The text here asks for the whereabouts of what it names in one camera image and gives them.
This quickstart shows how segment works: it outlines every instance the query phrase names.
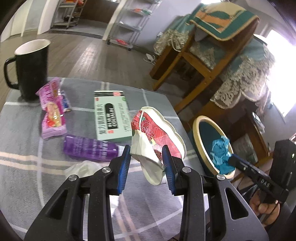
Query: red floral pattern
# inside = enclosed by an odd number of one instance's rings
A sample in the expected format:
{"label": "red floral pattern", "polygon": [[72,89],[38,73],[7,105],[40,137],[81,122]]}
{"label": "red floral pattern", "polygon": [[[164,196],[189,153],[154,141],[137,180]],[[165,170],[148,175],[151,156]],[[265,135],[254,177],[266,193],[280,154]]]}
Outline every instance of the red floral pattern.
{"label": "red floral pattern", "polygon": [[168,146],[170,154],[172,156],[182,158],[180,151],[169,138],[168,134],[158,125],[156,125],[152,118],[146,112],[143,113],[140,129],[139,122],[141,114],[142,111],[140,110],[135,115],[131,122],[131,128],[133,131],[140,130],[141,132],[146,134],[158,159],[162,161],[162,148],[164,145]]}

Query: sunlight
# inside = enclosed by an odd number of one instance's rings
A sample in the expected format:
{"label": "sunlight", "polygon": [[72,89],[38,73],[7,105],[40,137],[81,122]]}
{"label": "sunlight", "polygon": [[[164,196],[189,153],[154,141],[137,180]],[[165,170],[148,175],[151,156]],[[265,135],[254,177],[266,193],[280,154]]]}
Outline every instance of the sunlight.
{"label": "sunlight", "polygon": [[288,40],[274,30],[270,31],[266,40],[267,47],[276,60],[268,78],[271,100],[285,116],[296,103],[296,78],[293,73],[296,46],[290,44]]}

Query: blue plastic bag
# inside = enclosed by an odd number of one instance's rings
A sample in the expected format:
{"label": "blue plastic bag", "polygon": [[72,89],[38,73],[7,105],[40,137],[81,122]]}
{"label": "blue plastic bag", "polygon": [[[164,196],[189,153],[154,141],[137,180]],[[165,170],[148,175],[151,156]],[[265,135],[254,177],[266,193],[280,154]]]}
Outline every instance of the blue plastic bag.
{"label": "blue plastic bag", "polygon": [[214,166],[220,171],[220,174],[228,174],[235,170],[233,166],[228,165],[228,159],[231,153],[228,151],[229,139],[221,136],[220,139],[212,142],[211,160]]}

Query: purple bottle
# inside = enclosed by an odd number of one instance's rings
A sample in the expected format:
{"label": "purple bottle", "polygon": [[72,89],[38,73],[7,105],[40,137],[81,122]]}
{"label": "purple bottle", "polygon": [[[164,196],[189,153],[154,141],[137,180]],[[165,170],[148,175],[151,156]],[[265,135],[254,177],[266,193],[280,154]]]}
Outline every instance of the purple bottle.
{"label": "purple bottle", "polygon": [[118,146],[112,142],[67,134],[64,140],[64,153],[69,156],[110,161],[118,156]]}

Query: wooden floor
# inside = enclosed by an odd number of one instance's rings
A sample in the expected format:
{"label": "wooden floor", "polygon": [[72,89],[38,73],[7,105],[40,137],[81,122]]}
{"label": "wooden floor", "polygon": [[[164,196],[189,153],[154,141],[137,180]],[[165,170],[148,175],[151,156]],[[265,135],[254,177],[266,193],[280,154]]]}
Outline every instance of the wooden floor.
{"label": "wooden floor", "polygon": [[[23,43],[34,39],[49,39],[48,76],[99,80],[152,90],[150,63],[144,54],[118,46],[107,45],[100,39],[67,35],[41,34],[16,37],[0,44],[0,66]],[[8,65],[11,81],[16,81],[15,64]],[[0,74],[0,111],[9,92],[3,73]]]}

